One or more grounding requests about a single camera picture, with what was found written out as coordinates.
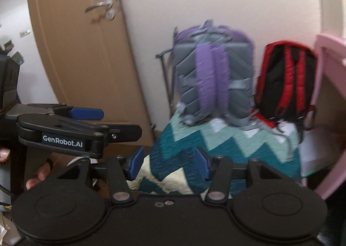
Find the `teal blanket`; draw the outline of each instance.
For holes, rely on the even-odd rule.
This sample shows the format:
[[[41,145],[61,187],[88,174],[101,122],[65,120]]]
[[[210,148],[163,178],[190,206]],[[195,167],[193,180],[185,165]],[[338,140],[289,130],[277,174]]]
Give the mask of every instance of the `teal blanket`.
[[[289,138],[294,158],[286,162],[288,141],[265,130],[242,131],[227,126],[221,119],[189,127],[179,123],[175,114],[151,148],[135,181],[129,182],[133,190],[143,192],[202,194],[210,182],[202,179],[193,158],[193,148],[202,147],[211,156],[228,156],[237,163],[258,158],[282,173],[300,181],[298,135],[293,124],[281,128]],[[233,180],[232,196],[245,188],[244,180]]]

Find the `bolt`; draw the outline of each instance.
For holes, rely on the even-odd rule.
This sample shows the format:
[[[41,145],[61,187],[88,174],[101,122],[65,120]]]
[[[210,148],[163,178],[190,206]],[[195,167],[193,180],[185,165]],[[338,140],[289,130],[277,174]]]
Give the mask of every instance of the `bolt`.
[[[113,198],[116,201],[126,201],[130,199],[130,194],[128,194],[127,192],[120,191],[113,194]]]
[[[208,197],[211,199],[211,200],[215,200],[215,201],[219,201],[219,200],[222,200],[224,199],[226,196],[223,192],[220,192],[220,191],[212,191],[211,193],[208,194]]]
[[[172,200],[166,200],[166,201],[165,201],[165,204],[168,205],[168,206],[170,206],[170,205],[173,205],[173,204],[174,204],[174,201],[172,201]]]
[[[158,207],[158,208],[161,208],[161,207],[164,207],[165,204],[162,203],[162,202],[156,202],[156,203],[155,203],[155,206]]]

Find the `purple backpack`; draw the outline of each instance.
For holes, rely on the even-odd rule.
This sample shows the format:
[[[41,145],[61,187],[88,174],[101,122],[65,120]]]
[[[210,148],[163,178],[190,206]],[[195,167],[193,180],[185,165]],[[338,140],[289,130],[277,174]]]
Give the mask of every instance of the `purple backpack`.
[[[173,48],[166,52],[173,58],[172,86],[180,96],[182,122],[192,126],[212,115],[236,127],[255,128],[253,49],[244,33],[214,26],[212,20],[175,32]]]

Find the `red backpack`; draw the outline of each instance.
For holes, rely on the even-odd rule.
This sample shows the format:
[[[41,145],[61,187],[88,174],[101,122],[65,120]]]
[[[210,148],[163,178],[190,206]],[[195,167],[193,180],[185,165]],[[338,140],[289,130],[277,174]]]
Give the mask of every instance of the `red backpack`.
[[[303,123],[310,105],[317,57],[307,46],[277,41],[266,46],[255,103],[262,117],[277,125],[294,122],[302,141]]]

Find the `pink furniture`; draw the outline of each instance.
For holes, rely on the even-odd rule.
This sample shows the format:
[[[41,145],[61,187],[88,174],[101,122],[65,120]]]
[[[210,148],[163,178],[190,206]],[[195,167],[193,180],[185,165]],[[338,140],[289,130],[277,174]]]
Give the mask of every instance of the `pink furniture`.
[[[317,103],[323,75],[325,75],[346,100],[346,41],[329,34],[319,34],[315,43],[318,56],[315,90],[311,104]],[[323,199],[327,199],[346,180],[346,150],[341,158],[315,189]]]

